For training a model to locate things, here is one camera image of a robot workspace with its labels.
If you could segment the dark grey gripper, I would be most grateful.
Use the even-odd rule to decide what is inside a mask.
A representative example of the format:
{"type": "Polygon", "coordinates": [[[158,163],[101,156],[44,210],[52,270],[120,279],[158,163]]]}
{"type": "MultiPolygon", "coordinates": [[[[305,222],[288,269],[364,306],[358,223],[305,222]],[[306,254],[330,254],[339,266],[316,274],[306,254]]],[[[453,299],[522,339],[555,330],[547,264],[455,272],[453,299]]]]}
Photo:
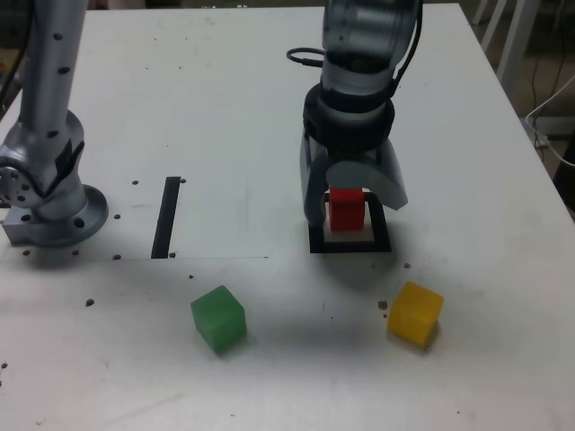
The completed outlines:
{"type": "Polygon", "coordinates": [[[383,206],[393,210],[408,203],[401,169],[390,141],[367,150],[330,149],[328,153],[323,145],[304,132],[300,146],[300,179],[305,218],[309,224],[324,223],[324,193],[329,185],[368,189],[376,194],[383,206]],[[336,162],[332,166],[330,157],[336,162]]]}

